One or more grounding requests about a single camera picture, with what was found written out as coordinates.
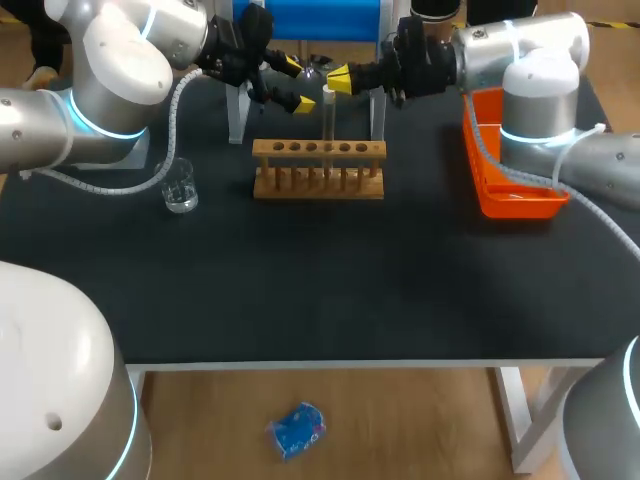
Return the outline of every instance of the shoe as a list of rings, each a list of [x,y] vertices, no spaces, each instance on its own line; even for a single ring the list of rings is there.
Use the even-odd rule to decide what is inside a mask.
[[[22,84],[23,90],[40,90],[49,88],[52,80],[58,78],[58,72],[51,67],[39,67]]]

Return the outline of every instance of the small glass cup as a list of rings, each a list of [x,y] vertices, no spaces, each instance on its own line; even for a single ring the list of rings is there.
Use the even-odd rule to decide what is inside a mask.
[[[175,158],[167,176],[160,182],[167,208],[173,213],[187,213],[198,206],[198,192],[193,181],[193,166],[186,158]]]

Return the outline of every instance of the white table frame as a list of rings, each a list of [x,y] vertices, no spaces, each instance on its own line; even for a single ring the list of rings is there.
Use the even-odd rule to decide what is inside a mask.
[[[335,360],[291,362],[216,362],[127,365],[138,395],[147,372],[220,370],[313,370],[339,368],[492,368],[511,444],[514,473],[531,474],[549,458],[558,440],[558,411],[571,386],[601,360]],[[520,375],[522,367],[549,367],[530,409]]]

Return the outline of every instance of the cable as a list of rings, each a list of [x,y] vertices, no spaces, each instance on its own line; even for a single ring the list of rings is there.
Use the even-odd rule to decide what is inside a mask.
[[[576,138],[574,138],[566,147],[562,149],[560,155],[556,159],[556,163],[553,165],[553,174],[551,175],[551,185],[554,190],[558,191],[558,178],[560,177],[560,169],[562,168],[562,164],[569,156],[569,151],[573,148],[573,146],[578,143],[580,140],[584,140],[587,137],[595,133],[602,133],[606,129],[606,125],[604,123],[596,123],[595,126],[586,132],[582,132]]]
[[[465,96],[465,103],[467,108],[469,109],[469,114],[471,116],[471,128],[473,130],[473,136],[475,137],[476,143],[480,147],[482,154],[489,160],[489,162],[496,168],[498,168],[502,173],[504,173],[509,179],[519,182],[525,183],[534,186],[542,186],[542,187],[553,187],[553,180],[547,177],[541,177],[539,175],[534,175],[532,173],[522,172],[520,170],[515,170],[513,168],[507,167],[506,165],[501,164],[498,160],[493,158],[493,156],[487,150],[487,147],[482,140],[482,135],[480,134],[480,128],[478,127],[478,120],[476,118],[476,111],[473,107],[473,101],[471,100],[471,96]],[[631,252],[631,254],[636,257],[638,261],[640,261],[640,248],[635,242],[625,233],[622,228],[609,216],[607,215],[600,207],[598,207],[595,203],[585,197],[583,194],[578,192],[576,189],[566,185],[564,183],[558,183],[558,187],[567,192],[577,201],[579,201],[582,205],[587,207],[587,209],[591,210],[591,212],[598,217],[612,232],[618,237],[618,239],[622,242],[622,244],[627,247],[627,249]]]
[[[193,70],[184,76],[175,91],[173,92],[173,97],[171,98],[171,107],[169,109],[169,144],[167,146],[167,156],[162,163],[162,167],[158,172],[140,185],[136,185],[134,187],[127,188],[104,188],[97,187],[95,185],[90,185],[88,183],[82,182],[77,178],[71,177],[69,175],[65,175],[64,173],[60,173],[56,170],[51,169],[40,169],[34,170],[37,173],[42,175],[46,175],[51,178],[55,178],[56,180],[60,180],[61,182],[66,183],[67,185],[71,185],[72,187],[78,188],[80,190],[84,190],[89,193],[94,193],[96,195],[112,195],[112,196],[120,196],[120,195],[131,195],[134,193],[140,193],[148,188],[157,185],[161,182],[164,177],[167,176],[171,165],[173,164],[173,158],[176,153],[176,129],[177,129],[177,117],[178,117],[178,102],[180,101],[180,95],[182,95],[182,91],[187,86],[189,82],[198,78],[202,75],[201,69]]]

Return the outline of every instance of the blue plastic bag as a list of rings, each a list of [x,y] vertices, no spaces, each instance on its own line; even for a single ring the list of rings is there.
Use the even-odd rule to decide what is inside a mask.
[[[286,461],[304,452],[327,431],[320,410],[309,403],[301,403],[279,422],[271,422],[267,431]]]

